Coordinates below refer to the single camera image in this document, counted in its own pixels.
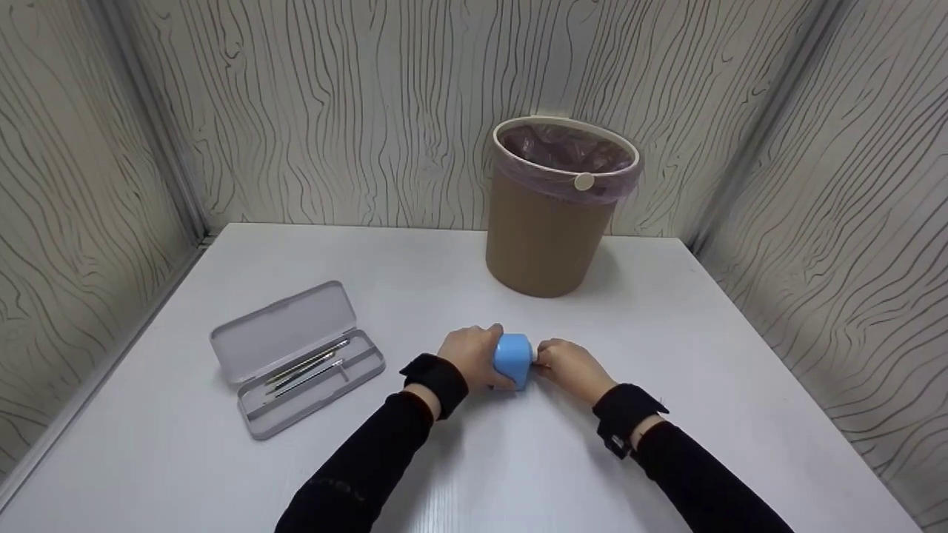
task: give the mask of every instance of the white table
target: white table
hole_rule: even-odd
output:
[[[444,334],[497,321],[585,345],[660,397],[798,532],[918,531],[677,239],[607,237],[586,283],[540,300],[494,281],[484,233],[230,225],[0,515],[0,532],[272,530],[293,493]],[[258,442],[210,330],[341,280],[388,369]],[[376,531],[687,531],[594,419],[532,382],[438,424]]]

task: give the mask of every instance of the hand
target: hand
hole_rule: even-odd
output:
[[[586,348],[568,340],[541,342],[536,366],[541,376],[590,406],[617,385]]]
[[[446,359],[461,372],[467,390],[478,391],[488,385],[499,389],[517,389],[512,379],[494,370],[494,351],[503,334],[503,326],[496,323],[489,328],[466,327],[447,334],[438,350],[438,357]]]

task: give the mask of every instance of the metal trim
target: metal trim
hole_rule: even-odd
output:
[[[718,187],[711,200],[698,219],[696,233],[687,241],[686,246],[699,260],[718,234],[721,225],[746,188],[760,158],[764,142],[770,138],[777,122],[783,116],[788,104],[796,93],[805,75],[826,51],[830,37],[842,21],[842,13],[852,0],[821,0],[811,8],[807,30],[795,40],[791,53],[780,67],[754,125],[747,132],[740,148],[728,161],[718,179]]]
[[[131,97],[178,215],[189,231],[191,243],[197,245],[210,232],[208,216],[200,199],[200,186],[194,175],[188,172],[182,143],[175,142],[171,113],[162,105],[156,92],[158,86],[140,60],[137,41],[129,32],[129,28],[135,27],[129,6],[120,0],[87,0],[87,5],[100,28],[111,66],[125,93]]]
[[[112,372],[118,368],[119,363],[125,358],[125,355],[132,350],[138,338],[145,332],[152,320],[157,316],[161,308],[171,298],[181,282],[188,276],[198,259],[204,254],[203,248],[195,248],[191,251],[182,264],[175,270],[172,277],[165,283],[160,292],[156,295],[154,303],[146,310],[143,318],[136,324],[127,337],[120,341],[108,356],[93,370],[79,390],[63,406],[59,414],[53,419],[46,430],[40,435],[39,440],[30,447],[27,454],[17,463],[13,471],[10,472],[7,479],[0,485],[0,512],[7,508],[7,505],[16,496],[20,488],[27,482],[30,474],[39,467],[40,463],[46,458],[46,455],[53,449],[60,437],[63,436],[69,426],[76,418],[82,414],[85,406],[96,397],[102,385],[112,375]]]

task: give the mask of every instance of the brown trash can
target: brown trash can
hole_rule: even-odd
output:
[[[487,268],[530,296],[575,290],[616,203],[635,188],[638,150],[609,130],[556,117],[507,120],[492,141]]]

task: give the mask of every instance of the black wristband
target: black wristband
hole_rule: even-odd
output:
[[[428,387],[441,402],[441,416],[444,420],[451,416],[455,408],[467,396],[467,382],[457,367],[449,361],[422,354],[399,372],[405,377],[405,386],[418,383]]]
[[[609,389],[592,406],[592,414],[599,418],[596,434],[602,437],[606,448],[619,459],[631,456],[638,461],[630,441],[632,430],[653,414],[667,414],[657,399],[641,388],[629,383],[621,383]]]

